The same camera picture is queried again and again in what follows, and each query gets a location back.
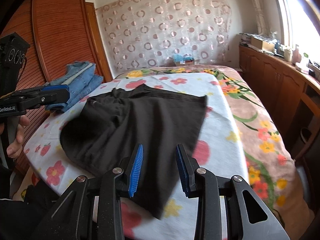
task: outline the patterned curtain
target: patterned curtain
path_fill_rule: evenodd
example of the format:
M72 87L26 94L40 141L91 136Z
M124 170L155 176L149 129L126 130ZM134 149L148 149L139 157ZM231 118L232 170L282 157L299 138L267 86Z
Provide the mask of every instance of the patterned curtain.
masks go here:
M264 19L262 0L251 0L251 1L252 1L254 10L256 12L258 34L263 33L268 35L269 31L268 31L267 23Z
M199 64L226 61L227 0L119 0L96 11L114 74L172 66L174 54Z

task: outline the wooden wardrobe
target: wooden wardrobe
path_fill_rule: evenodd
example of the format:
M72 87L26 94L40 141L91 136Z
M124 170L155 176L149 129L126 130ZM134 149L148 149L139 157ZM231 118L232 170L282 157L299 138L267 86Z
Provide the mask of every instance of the wooden wardrobe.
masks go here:
M96 74L103 76L105 82L112 80L100 47L96 18L88 15L84 0L25 0L0 37L13 32L30 44L17 90L41 86L63 76L66 65L74 61L96 63ZM28 111L31 124L26 128L25 141L48 115L44 107ZM25 155L21 154L17 170L24 174L28 167Z

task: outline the finger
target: finger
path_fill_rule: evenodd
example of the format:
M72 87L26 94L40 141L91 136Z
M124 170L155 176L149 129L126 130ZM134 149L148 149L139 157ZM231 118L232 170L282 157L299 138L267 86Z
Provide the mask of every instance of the finger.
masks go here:
M20 117L20 121L19 121L19 124L23 125L23 126L28 126L30 125L30 120L28 117L26 117L25 115L22 115Z
M11 157L15 152L17 152L20 147L22 146L21 143L18 143L17 139L14 140L13 143L11 143L7 148L7 154L9 157Z
M16 139L19 144L23 143L24 139L24 128L21 124L18 124Z
M13 158L13 159L16 159L19 157L19 155L21 154L22 152L22 146L18 149L18 151L16 151L14 154L10 155L9 157L10 158Z
M4 123L0 123L0 134L3 133L4 130Z

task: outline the metal pivot bolt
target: metal pivot bolt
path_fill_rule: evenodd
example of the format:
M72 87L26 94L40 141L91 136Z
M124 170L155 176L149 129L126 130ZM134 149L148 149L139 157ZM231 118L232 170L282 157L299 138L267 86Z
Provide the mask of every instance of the metal pivot bolt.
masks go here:
M119 174L119 173L121 173L121 171L122 171L121 168L114 168L114 169L112 170L112 172L113 172L114 174Z
M198 168L198 169L197 169L197 172L198 172L199 174L205 174L207 171L205 170L205 168Z
M233 180L234 180L235 182L241 182L243 179L242 179L241 176L236 175L236 176L233 176Z
M78 182L84 182L85 181L85 176L81 175L77 177Z

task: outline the pink floral bedspread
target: pink floral bedspread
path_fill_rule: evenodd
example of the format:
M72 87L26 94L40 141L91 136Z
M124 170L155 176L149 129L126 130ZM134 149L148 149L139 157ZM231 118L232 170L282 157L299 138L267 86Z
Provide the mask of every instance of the pink floral bedspread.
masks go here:
M252 188L285 227L290 239L299 239L314 215L303 200L300 178L281 135L237 71L207 65L158 67L131 71L117 78L175 73L210 73L217 78L239 129Z

